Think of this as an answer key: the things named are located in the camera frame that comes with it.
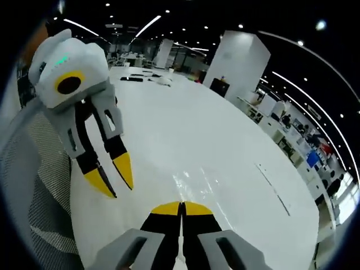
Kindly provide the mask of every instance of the wall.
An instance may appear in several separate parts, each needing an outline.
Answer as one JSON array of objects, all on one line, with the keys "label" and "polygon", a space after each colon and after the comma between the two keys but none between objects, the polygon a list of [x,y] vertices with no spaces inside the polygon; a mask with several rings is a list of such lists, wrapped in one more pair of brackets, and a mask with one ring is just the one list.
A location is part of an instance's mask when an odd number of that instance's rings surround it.
[{"label": "wall", "polygon": [[209,68],[209,65],[204,64],[199,59],[197,59],[193,56],[186,57],[184,66],[190,67],[190,70],[192,73],[194,73],[198,70],[208,70],[208,68]]}]

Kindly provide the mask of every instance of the robotic arm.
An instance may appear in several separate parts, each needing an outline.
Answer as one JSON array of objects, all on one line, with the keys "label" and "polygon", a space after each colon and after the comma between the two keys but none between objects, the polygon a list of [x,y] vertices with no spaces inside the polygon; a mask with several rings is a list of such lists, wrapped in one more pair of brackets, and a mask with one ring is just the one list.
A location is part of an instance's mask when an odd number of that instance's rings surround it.
[{"label": "robotic arm", "polygon": [[120,138],[122,118],[115,103],[115,89],[110,83],[104,51],[97,44],[72,38],[71,31],[64,30],[39,46],[29,69],[29,79],[44,104],[45,116],[57,130],[67,154],[78,161],[89,183],[108,197],[116,197],[87,136],[85,119],[80,117],[79,104],[83,101],[94,114],[112,163],[132,190],[130,157]]}]

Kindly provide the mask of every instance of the blue object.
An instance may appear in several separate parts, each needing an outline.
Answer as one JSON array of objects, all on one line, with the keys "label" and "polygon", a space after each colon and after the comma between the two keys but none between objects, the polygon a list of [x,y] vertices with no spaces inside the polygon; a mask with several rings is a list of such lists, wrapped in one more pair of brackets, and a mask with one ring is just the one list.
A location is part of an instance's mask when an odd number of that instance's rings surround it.
[{"label": "blue object", "polygon": [[315,164],[319,161],[320,157],[316,153],[315,150],[312,150],[307,158],[307,163],[309,164],[310,168],[314,167]]}]

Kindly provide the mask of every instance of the window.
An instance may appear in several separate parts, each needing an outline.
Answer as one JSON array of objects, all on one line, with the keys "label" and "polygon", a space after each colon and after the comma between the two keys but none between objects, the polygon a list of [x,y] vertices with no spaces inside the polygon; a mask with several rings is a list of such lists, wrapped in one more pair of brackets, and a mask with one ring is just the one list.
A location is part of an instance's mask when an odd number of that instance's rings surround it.
[{"label": "window", "polygon": [[343,224],[345,220],[354,212],[360,198],[360,189],[358,184],[352,182],[353,177],[346,173],[340,184],[339,191],[335,194],[340,214],[337,222]]}]

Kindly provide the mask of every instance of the white column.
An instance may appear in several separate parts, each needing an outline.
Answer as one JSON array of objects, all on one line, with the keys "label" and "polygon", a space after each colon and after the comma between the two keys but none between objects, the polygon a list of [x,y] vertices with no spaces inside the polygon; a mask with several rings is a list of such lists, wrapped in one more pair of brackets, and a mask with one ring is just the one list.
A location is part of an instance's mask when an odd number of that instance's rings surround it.
[{"label": "white column", "polygon": [[244,97],[246,92],[255,91],[269,58],[269,50],[256,35],[225,31],[204,85],[210,87],[214,78],[225,76],[230,85],[225,98],[236,104],[237,96]]},{"label": "white column", "polygon": [[167,63],[167,59],[169,57],[173,42],[174,41],[170,39],[163,39],[155,57],[155,63],[157,68],[165,69],[165,65]]}]

